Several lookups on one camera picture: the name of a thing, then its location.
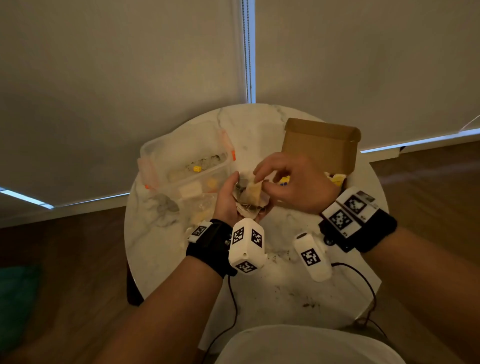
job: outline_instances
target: box lid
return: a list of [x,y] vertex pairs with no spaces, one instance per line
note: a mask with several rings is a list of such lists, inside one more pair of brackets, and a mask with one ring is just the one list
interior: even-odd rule
[[306,154],[325,172],[350,174],[355,169],[358,128],[326,122],[289,118],[282,152]]

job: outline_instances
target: hand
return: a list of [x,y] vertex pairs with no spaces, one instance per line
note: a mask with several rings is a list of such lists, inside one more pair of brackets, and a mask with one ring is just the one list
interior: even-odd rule
[[[329,207],[340,193],[340,187],[331,182],[306,156],[294,157],[285,153],[269,155],[253,171],[255,183],[277,171],[273,182],[264,182],[262,189],[276,200],[282,200],[295,209],[319,214]],[[286,186],[276,184],[290,176]]]
[[[237,222],[243,219],[243,216],[240,215],[237,211],[237,205],[235,204],[235,198],[233,198],[233,189],[235,184],[239,180],[239,173],[235,171],[227,178],[223,184],[220,191],[218,191],[218,197],[216,199],[215,211],[213,213],[213,218],[221,220],[231,227]],[[260,211],[260,213],[255,218],[256,222],[260,222],[273,208],[273,202],[270,202],[265,209]]]

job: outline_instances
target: tea bag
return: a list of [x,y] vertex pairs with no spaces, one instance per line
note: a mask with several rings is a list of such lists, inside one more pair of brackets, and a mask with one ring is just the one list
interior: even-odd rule
[[233,197],[237,200],[237,211],[245,218],[256,218],[270,197],[262,191],[262,182],[254,183],[255,176],[251,172],[240,173],[239,181],[233,189]]

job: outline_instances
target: plastic food container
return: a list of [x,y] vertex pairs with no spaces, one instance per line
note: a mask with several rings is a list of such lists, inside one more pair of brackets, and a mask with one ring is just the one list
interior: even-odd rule
[[234,160],[227,132],[215,121],[204,121],[145,143],[138,168],[151,195],[164,193],[178,201],[217,192]]

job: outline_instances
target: round table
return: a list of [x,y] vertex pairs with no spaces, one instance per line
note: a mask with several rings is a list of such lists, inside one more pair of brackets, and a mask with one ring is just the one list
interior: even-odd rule
[[[186,124],[217,121],[235,147],[237,161],[233,168],[253,170],[264,157],[281,150],[288,118],[321,121],[283,106],[243,104],[207,112]],[[380,182],[360,152],[348,185],[360,187],[375,196],[379,205],[388,211]],[[372,293],[360,276],[346,267],[335,267],[330,280],[314,282],[293,248],[292,240],[298,233],[319,233],[319,222],[318,216],[280,207],[275,207],[261,222],[268,259],[257,274],[238,274],[231,278],[239,309],[238,321],[235,328],[216,341],[211,352],[221,351],[234,334],[247,328],[270,324],[340,328],[364,312],[372,301]],[[145,298],[184,258],[187,242],[183,226],[178,212],[168,206],[165,198],[150,198],[137,176],[128,198],[124,229],[128,263]],[[331,262],[354,266],[364,274],[373,289],[378,290],[381,281],[359,252],[355,250],[346,254],[332,246],[327,254]],[[234,306],[225,283],[199,348],[205,350],[218,333],[232,324],[233,318]]]

